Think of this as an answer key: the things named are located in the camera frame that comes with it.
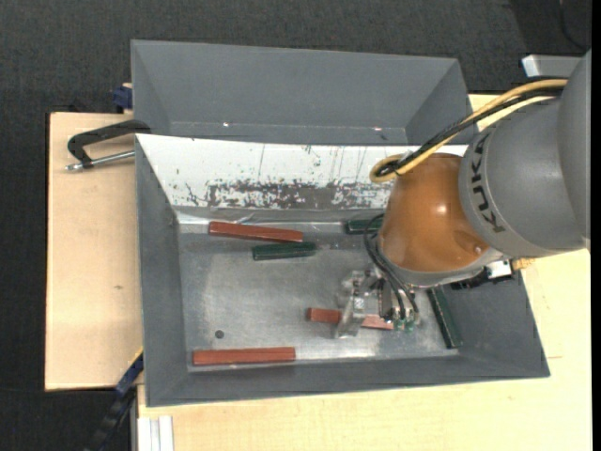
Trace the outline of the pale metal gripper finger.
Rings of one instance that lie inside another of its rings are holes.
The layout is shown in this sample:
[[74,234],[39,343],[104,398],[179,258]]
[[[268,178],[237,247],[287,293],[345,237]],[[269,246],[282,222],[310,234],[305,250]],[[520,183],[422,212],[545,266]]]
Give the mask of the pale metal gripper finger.
[[335,338],[354,337],[366,317],[364,299],[348,299],[341,309],[340,319],[334,330]]
[[350,297],[367,296],[371,292],[370,279],[369,271],[352,271],[341,281],[337,299],[347,300]]

